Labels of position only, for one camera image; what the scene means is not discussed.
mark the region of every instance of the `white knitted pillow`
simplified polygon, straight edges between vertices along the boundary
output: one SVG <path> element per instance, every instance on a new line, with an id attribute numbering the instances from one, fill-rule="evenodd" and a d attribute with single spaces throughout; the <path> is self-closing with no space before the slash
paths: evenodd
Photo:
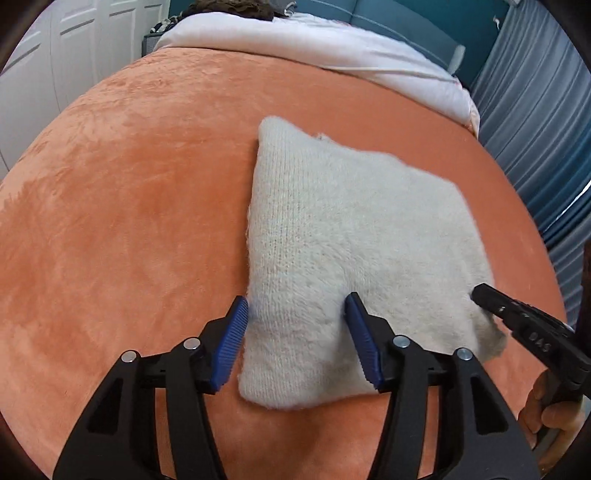
<path id="1" fill-rule="evenodd" d="M 391 155 L 266 118 L 248 249 L 247 400 L 293 408 L 374 392 L 342 318 L 351 291 L 425 349 L 486 361 L 505 346 L 469 297 L 492 275 L 462 195 Z"/>

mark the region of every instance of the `white closet door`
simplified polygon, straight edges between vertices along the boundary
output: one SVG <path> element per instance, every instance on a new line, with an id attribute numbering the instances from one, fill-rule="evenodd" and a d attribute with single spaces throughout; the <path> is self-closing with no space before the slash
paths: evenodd
<path id="1" fill-rule="evenodd" d="M 101 78 L 141 57 L 142 40 L 168 16 L 170 0 L 99 0 Z"/>
<path id="2" fill-rule="evenodd" d="M 168 10 L 170 9 L 170 0 L 142 0 L 142 3 L 144 4 L 144 24 L 140 41 L 144 35 L 150 33 L 150 28 L 163 18 L 168 17 Z"/>
<path id="3" fill-rule="evenodd" d="M 51 18 L 51 59 L 60 110 L 100 80 L 99 0 L 59 0 Z"/>
<path id="4" fill-rule="evenodd" d="M 0 151 L 8 168 L 60 112 L 51 74 L 52 11 L 50 5 L 35 20 L 0 73 Z"/>
<path id="5" fill-rule="evenodd" d="M 8 173 L 8 169 L 4 163 L 4 159 L 2 158 L 2 152 L 0 152 L 0 180 L 2 180 L 6 174 Z"/>
<path id="6" fill-rule="evenodd" d="M 100 22 L 101 78 L 117 72 L 141 56 L 138 21 L 142 14 L 140 0 L 101 0 L 104 11 Z"/>

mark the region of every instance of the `finger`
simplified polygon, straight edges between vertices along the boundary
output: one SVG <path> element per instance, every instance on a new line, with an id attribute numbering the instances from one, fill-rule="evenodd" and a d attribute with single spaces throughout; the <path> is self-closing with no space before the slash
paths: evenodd
<path id="1" fill-rule="evenodd" d="M 525 434 L 525 438 L 527 440 L 527 443 L 530 444 L 530 448 L 533 449 L 535 447 L 536 442 L 537 442 L 537 437 L 536 437 L 535 433 L 533 433 L 526 425 L 525 420 L 523 418 L 523 410 L 521 410 L 519 412 L 519 417 L 517 417 L 517 423 L 521 427 L 521 430 L 523 430 L 523 433 Z"/>
<path id="2" fill-rule="evenodd" d="M 546 395 L 546 388 L 548 384 L 547 373 L 547 370 L 542 372 L 531 389 L 531 391 L 534 393 L 534 398 L 536 400 L 541 400 L 542 398 L 544 398 L 544 395 Z"/>
<path id="3" fill-rule="evenodd" d="M 560 432 L 556 437 L 554 443 L 550 446 L 546 453 L 542 455 L 542 458 L 539 460 L 538 464 L 540 466 L 540 470 L 545 472 L 554 467 L 558 460 L 560 460 L 562 456 L 566 453 L 566 450 L 569 449 L 577 434 L 578 432 L 573 431 Z"/>
<path id="4" fill-rule="evenodd" d="M 527 396 L 525 407 L 521 411 L 523 412 L 523 418 L 529 430 L 533 433 L 538 433 L 542 428 L 542 405 L 539 400 L 535 399 L 533 390 Z"/>
<path id="5" fill-rule="evenodd" d="M 555 403 L 544 409 L 541 420 L 551 429 L 578 432 L 584 423 L 582 404 L 571 401 Z"/>

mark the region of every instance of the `orange blanket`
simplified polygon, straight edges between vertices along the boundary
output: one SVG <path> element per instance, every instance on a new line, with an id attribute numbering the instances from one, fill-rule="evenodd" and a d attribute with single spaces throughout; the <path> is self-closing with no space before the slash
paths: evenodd
<path id="1" fill-rule="evenodd" d="M 0 411 L 46 474 L 121 352 L 167 351 L 245 293 L 246 214 L 267 115 L 455 182 L 496 286 L 564 317 L 532 220 L 465 128 L 354 77 L 243 53 L 164 49 L 75 101 L 0 187 Z M 515 412 L 541 371 L 513 341 L 486 367 Z M 240 398 L 238 369 L 207 399 L 230 479 L 366 478 L 387 395 L 268 411 Z M 173 476 L 163 408 L 161 462 Z M 431 415 L 423 473 L 435 425 Z"/>

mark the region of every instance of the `knitted fabric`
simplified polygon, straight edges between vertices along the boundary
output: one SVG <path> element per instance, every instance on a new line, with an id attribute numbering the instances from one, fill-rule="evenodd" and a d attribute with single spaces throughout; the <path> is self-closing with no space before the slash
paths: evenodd
<path id="1" fill-rule="evenodd" d="M 424 349 L 464 346 L 486 361 L 505 346 L 470 299 L 492 274 L 464 198 L 391 155 L 266 118 L 248 249 L 247 400 L 299 408 L 374 392 L 342 317 L 351 291 Z"/>

